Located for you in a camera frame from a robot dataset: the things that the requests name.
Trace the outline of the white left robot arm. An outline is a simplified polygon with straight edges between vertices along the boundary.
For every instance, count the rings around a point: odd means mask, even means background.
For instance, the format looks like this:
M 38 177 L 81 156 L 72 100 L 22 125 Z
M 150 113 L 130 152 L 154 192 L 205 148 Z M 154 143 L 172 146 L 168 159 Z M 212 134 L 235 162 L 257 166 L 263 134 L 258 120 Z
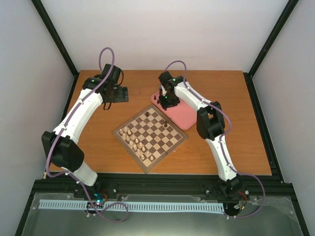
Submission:
M 89 119 L 99 106 L 108 110 L 113 103 L 127 102 L 127 87 L 122 87 L 123 71 L 110 64 L 100 74 L 89 77 L 82 85 L 79 97 L 62 122 L 52 131 L 45 131 L 41 137 L 46 169 L 53 164 L 65 175 L 73 175 L 83 183 L 85 192 L 92 198 L 102 194 L 102 185 L 96 181 L 97 173 L 84 160 L 84 153 L 78 147 L 80 135 Z

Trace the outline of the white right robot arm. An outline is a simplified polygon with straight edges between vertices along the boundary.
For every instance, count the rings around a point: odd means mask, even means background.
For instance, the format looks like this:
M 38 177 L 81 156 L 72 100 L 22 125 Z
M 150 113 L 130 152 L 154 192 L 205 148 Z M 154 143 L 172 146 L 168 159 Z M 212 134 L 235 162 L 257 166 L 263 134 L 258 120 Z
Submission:
M 222 181 L 219 191 L 223 198 L 232 198 L 241 188 L 241 180 L 226 145 L 225 122 L 220 103 L 200 95 L 183 76 L 173 77 L 169 71 L 164 71 L 158 80 L 158 100 L 164 110 L 176 107 L 184 101 L 196 112 L 197 133 L 209 145 Z

